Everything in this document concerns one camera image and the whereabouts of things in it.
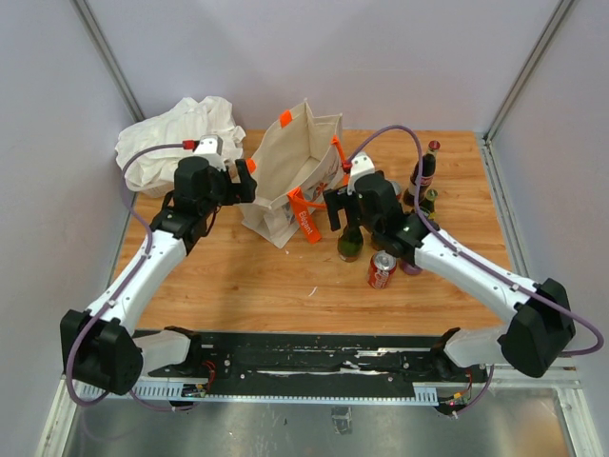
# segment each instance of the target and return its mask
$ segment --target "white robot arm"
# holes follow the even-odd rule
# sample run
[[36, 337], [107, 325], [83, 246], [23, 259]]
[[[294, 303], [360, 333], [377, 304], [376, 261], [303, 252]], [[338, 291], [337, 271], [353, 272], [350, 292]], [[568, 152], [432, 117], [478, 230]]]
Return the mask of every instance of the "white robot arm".
[[439, 274], [504, 322], [496, 328], [448, 330], [432, 349], [438, 356], [437, 368], [446, 377], [451, 367], [506, 362], [528, 376], [541, 377], [575, 335], [572, 319], [523, 292], [533, 291], [568, 310], [561, 284], [548, 279], [540, 285], [520, 277], [466, 248], [434, 223], [405, 214], [391, 183], [364, 152], [354, 158], [348, 184], [325, 192], [324, 199], [333, 230], [341, 227], [338, 211], [343, 209], [348, 224], [357, 221], [389, 254]]
[[[167, 275], [188, 256], [201, 237], [209, 234], [220, 206], [251, 203], [255, 198], [256, 182], [250, 175], [255, 167], [251, 161], [235, 162], [239, 176], [239, 182], [235, 183], [220, 155], [219, 137], [206, 136], [190, 143], [194, 154], [179, 162], [175, 190], [166, 195], [138, 252], [85, 311], [70, 310], [62, 319], [64, 368], [68, 370], [71, 366], [75, 379], [125, 394], [142, 373], [180, 365], [191, 351], [200, 347], [192, 344], [196, 338], [193, 332], [182, 328], [131, 338], [144, 309]], [[83, 327], [96, 315], [98, 320], [74, 348]]]

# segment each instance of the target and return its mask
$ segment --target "wooden table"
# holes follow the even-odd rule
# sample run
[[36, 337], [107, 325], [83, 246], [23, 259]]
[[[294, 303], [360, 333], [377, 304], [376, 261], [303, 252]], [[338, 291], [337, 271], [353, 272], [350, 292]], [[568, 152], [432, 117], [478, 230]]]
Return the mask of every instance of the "wooden table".
[[[349, 153], [371, 131], [344, 133]], [[249, 131], [246, 156], [264, 132]], [[442, 148], [433, 187], [439, 192], [437, 222], [466, 246], [504, 268], [509, 262], [474, 134], [420, 131], [423, 145], [435, 139]], [[377, 169], [407, 184], [416, 162], [412, 140], [388, 132], [366, 152]], [[160, 199], [140, 195], [137, 210], [150, 221]], [[452, 327], [483, 328], [499, 319], [478, 301], [441, 277], [425, 271], [407, 276], [396, 271], [385, 290], [364, 277], [374, 252], [364, 236], [362, 256], [341, 261], [338, 232], [329, 229], [324, 211], [313, 215], [323, 235], [310, 245], [298, 231], [277, 249], [241, 225], [241, 212], [223, 208], [211, 234], [161, 285], [140, 320], [140, 328], [179, 326], [204, 330], [347, 332], [368, 334], [442, 334]], [[131, 221], [121, 252], [120, 271], [140, 247], [144, 230]]]

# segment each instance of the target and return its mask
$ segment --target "crumpled white towel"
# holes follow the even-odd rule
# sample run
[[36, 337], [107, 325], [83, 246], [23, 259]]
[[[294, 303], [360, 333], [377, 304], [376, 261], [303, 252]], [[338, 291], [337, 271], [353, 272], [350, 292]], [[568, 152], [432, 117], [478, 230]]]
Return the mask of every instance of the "crumpled white towel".
[[[223, 140], [222, 155], [232, 160], [243, 156], [246, 133], [235, 125], [232, 104], [222, 97], [206, 97], [201, 103], [183, 98], [168, 112], [127, 127], [118, 136], [116, 163], [122, 169], [136, 152], [165, 143], [198, 140], [216, 134]], [[173, 186], [178, 161], [192, 154], [184, 149], [160, 149], [136, 160], [127, 172], [131, 190], [150, 190]]]

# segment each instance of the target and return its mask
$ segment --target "gray wall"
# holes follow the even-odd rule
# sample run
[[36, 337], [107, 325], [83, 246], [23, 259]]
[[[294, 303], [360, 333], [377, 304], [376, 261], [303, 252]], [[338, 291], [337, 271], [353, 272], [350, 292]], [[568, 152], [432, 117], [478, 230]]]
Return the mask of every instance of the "gray wall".
[[308, 97], [346, 128], [484, 130], [556, 0], [89, 0], [147, 116], [221, 95], [266, 129]]
[[109, 278], [131, 120], [68, 1], [0, 15], [0, 454], [33, 454], [61, 374], [59, 321]]
[[[528, 263], [609, 334], [609, 4], [578, 2], [495, 141]], [[584, 328], [572, 347], [592, 341]], [[576, 359], [609, 449], [609, 348]]]

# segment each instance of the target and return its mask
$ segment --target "paper bag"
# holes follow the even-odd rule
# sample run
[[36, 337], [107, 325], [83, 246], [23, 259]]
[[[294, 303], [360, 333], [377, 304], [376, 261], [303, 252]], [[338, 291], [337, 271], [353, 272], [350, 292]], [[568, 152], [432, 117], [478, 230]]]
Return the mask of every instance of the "paper bag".
[[319, 240], [309, 215], [315, 208], [296, 205], [295, 213], [288, 194], [295, 190], [305, 201], [320, 204], [324, 189], [341, 182], [344, 172], [337, 143], [343, 139], [342, 120], [341, 114], [314, 117], [304, 101], [270, 126], [252, 156], [256, 200], [239, 206], [246, 227], [277, 248], [285, 246], [299, 227], [310, 242]]

